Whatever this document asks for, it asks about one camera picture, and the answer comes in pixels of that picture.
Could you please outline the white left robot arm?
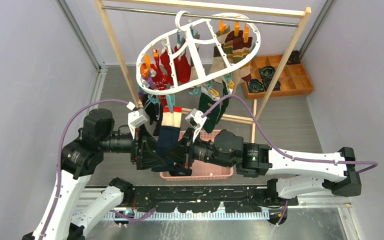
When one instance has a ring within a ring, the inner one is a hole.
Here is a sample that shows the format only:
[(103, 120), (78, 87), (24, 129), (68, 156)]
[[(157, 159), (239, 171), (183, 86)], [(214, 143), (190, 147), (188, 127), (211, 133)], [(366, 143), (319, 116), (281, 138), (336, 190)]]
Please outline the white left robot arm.
[(128, 207), (135, 200), (133, 185), (114, 178), (103, 193), (80, 214), (75, 214), (78, 200), (104, 153), (128, 153), (138, 170), (163, 164), (155, 153), (156, 140), (145, 127), (148, 115), (136, 108), (127, 116), (129, 133), (114, 131), (112, 112), (93, 109), (83, 121), (78, 137), (60, 151), (60, 171), (53, 196), (37, 228), (26, 240), (84, 240), (95, 225), (113, 208)]

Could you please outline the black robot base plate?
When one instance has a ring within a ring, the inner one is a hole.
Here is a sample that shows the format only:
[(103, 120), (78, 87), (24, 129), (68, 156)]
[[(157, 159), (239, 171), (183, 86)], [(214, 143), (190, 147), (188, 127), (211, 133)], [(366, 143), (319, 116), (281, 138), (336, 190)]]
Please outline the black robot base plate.
[(263, 208), (281, 208), (285, 201), (264, 185), (155, 185), (115, 187), (123, 193), (119, 207), (139, 212), (214, 213), (224, 207), (227, 213), (254, 213)]

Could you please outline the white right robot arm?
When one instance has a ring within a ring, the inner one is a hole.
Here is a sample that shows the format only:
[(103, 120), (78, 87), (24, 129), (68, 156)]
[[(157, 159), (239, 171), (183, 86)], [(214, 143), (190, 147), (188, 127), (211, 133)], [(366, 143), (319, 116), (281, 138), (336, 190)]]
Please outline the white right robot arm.
[(323, 190), (340, 197), (356, 197), (362, 192), (351, 147), (342, 147), (334, 153), (275, 150), (267, 144), (245, 142), (243, 137), (226, 129), (221, 130), (213, 141), (204, 141), (188, 128), (175, 146), (164, 151), (164, 155), (188, 167), (194, 161), (226, 168), (235, 166), (237, 174), (247, 178), (292, 175), (292, 178), (267, 182), (265, 198), (271, 205)]

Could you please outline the navy santa sock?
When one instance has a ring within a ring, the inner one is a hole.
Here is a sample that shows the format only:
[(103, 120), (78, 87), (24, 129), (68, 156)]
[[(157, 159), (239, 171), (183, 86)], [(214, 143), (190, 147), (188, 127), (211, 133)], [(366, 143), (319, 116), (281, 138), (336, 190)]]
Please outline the navy santa sock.
[(181, 106), (174, 106), (173, 112), (170, 112), (167, 106), (162, 110), (161, 127), (155, 153), (164, 160), (164, 165), (153, 167), (151, 169), (152, 172), (168, 172), (175, 167), (175, 162), (165, 155), (165, 151), (178, 144), (182, 111), (183, 108)]
[(189, 177), (192, 175), (193, 170), (191, 168), (185, 168), (183, 166), (174, 166), (168, 172), (171, 177)]

